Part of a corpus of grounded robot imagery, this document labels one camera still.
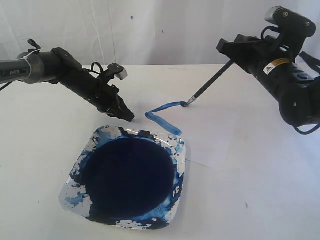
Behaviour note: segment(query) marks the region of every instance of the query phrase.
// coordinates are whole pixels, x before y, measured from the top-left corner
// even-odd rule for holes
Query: white wall
[[[0,0],[0,59],[15,59],[33,38],[84,65],[225,63],[220,38],[260,36],[278,5],[320,26],[319,0]],[[320,30],[303,49],[319,58],[319,40]]]

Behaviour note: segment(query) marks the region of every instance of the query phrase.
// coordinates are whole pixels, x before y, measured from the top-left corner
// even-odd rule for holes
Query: cable
[[[5,89],[6,87],[8,87],[10,84],[12,84],[12,82],[8,82],[6,85],[0,87],[0,91],[2,91],[3,89]]]
[[[314,128],[310,129],[309,131],[301,131],[298,127],[294,126],[294,130],[296,130],[301,135],[309,135],[320,129],[320,124],[316,125]]]

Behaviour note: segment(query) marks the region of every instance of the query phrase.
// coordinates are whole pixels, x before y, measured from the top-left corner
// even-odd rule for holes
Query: square plate
[[[176,214],[185,166],[186,146],[179,136],[103,126],[73,166],[59,201],[90,221],[161,229]]]

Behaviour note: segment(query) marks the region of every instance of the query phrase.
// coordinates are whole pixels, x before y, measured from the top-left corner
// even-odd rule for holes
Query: white table
[[[141,100],[146,92],[186,101],[219,68],[128,66],[129,77],[112,83],[139,123],[145,108],[167,103]],[[0,239],[319,239],[320,131],[296,133],[281,119],[277,102],[237,66],[194,104],[239,116],[223,168],[187,161],[172,224],[138,231],[90,222],[64,211],[58,201],[93,131],[130,123],[99,113],[60,84],[16,82],[1,91]],[[165,132],[150,123],[151,130]]]

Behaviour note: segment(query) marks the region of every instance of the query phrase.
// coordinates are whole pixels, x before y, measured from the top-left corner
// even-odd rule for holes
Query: yellow label
[[[265,68],[263,69],[264,73],[269,75],[276,67],[282,64],[288,64],[290,60],[288,58],[279,58],[270,62]]]

